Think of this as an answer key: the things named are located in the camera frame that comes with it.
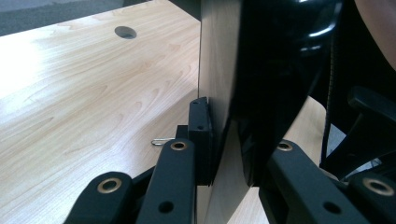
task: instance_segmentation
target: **gray carpet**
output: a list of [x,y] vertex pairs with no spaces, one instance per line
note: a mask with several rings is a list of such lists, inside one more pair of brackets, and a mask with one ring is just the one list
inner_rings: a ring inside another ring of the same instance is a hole
[[0,36],[91,16],[144,0],[84,0],[0,12]]

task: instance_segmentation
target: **metal pin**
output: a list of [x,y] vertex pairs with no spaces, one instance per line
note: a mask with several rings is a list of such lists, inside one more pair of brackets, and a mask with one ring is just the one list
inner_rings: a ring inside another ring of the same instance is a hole
[[154,146],[163,146],[169,140],[174,140],[175,138],[154,138],[151,144]]

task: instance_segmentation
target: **light wood grain surface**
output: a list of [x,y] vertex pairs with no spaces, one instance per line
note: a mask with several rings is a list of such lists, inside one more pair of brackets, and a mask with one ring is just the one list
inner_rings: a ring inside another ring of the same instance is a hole
[[167,1],[1,37],[0,223],[62,223],[96,176],[154,165],[151,139],[187,124],[199,45]]

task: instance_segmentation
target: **desk grommet hole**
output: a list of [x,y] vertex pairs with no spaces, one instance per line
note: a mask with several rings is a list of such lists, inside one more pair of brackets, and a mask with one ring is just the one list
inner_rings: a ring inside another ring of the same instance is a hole
[[137,37],[136,31],[128,26],[118,26],[114,32],[117,36],[124,39],[134,39]]

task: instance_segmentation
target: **black cable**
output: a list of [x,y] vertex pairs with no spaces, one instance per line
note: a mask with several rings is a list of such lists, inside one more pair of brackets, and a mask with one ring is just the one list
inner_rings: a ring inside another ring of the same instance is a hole
[[332,35],[331,51],[330,51],[330,79],[329,79],[329,91],[327,94],[327,105],[326,105],[326,120],[324,126],[322,148],[320,153],[320,168],[326,167],[326,157],[327,157],[327,145],[329,143],[329,134],[332,114],[332,103],[333,97],[332,92],[335,89],[336,77],[337,77],[337,65],[338,65],[338,29],[336,29]]

